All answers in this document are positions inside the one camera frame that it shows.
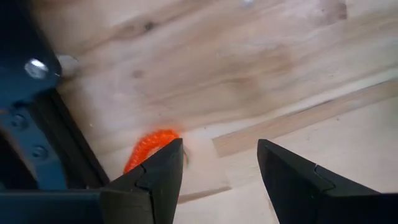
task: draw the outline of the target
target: wooden surface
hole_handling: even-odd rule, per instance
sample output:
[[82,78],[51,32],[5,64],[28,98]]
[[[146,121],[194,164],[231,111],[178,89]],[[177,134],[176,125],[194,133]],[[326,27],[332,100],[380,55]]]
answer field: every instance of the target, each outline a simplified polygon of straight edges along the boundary
[[398,191],[396,0],[33,0],[58,89],[108,175],[143,133],[184,137],[176,223],[275,223],[255,158],[269,138]]

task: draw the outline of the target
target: black metal bar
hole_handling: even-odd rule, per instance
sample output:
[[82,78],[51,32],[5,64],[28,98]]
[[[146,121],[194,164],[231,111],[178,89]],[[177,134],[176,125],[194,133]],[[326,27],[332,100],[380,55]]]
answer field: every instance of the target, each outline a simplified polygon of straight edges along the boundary
[[182,140],[175,139],[101,189],[0,191],[0,223],[172,224],[182,166]]
[[65,175],[59,156],[47,136],[40,130],[25,107],[0,115],[2,128],[20,149],[36,176],[40,189],[66,189]]
[[72,172],[73,175],[68,176],[70,182],[78,188],[82,188],[82,185],[99,188],[109,183],[108,177],[56,90],[40,94],[28,108],[63,165]]
[[1,134],[0,152],[0,189],[37,189],[36,180]]

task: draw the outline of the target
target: hex bolt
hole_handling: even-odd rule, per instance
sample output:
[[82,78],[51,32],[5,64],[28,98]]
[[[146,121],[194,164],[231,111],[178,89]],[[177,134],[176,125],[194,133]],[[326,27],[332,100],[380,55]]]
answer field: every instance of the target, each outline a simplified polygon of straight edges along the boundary
[[49,156],[49,152],[42,146],[35,146],[32,156],[35,159],[44,160]]
[[22,115],[17,114],[12,118],[11,126],[18,131],[23,131],[28,127],[28,122]]
[[78,75],[79,61],[71,55],[57,55],[62,68],[62,78],[71,78]]
[[43,62],[32,58],[25,64],[25,71],[32,78],[43,79],[47,76],[49,68]]

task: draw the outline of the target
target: dark metal frame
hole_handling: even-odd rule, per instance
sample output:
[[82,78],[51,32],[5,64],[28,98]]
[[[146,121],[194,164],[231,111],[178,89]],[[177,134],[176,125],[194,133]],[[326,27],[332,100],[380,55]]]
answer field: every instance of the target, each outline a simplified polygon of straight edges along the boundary
[[[55,87],[61,68],[21,0],[0,2],[0,127],[30,168],[39,189],[99,188],[104,170]],[[29,75],[34,58],[47,71]]]
[[100,189],[0,192],[0,220],[5,224],[172,224],[182,168],[182,139],[175,139]]

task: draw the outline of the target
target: wooden plank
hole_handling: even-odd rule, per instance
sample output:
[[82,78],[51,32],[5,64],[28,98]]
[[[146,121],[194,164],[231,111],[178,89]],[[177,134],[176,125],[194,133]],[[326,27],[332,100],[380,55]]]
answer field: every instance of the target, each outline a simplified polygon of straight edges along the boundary
[[[258,116],[390,69],[398,60],[394,6],[345,20],[340,0],[262,0],[251,7],[170,2],[138,16],[129,16],[135,1],[118,2],[72,1],[57,11],[73,19],[40,20],[55,48],[73,49],[82,65],[81,76],[60,92],[89,143],[117,139],[94,148],[98,152],[131,146],[132,137],[118,136],[142,127],[187,130]],[[101,13],[83,13],[91,7]],[[37,8],[55,14],[50,6]],[[118,11],[126,15],[115,16]],[[142,32],[145,21],[159,25]],[[129,32],[128,24],[140,28]],[[60,27],[84,35],[63,44],[68,40],[61,39]],[[85,34],[90,27],[95,30]]]
[[252,148],[258,139],[274,139],[324,119],[397,95],[398,80],[395,79],[214,138],[213,142],[220,157],[229,156]]

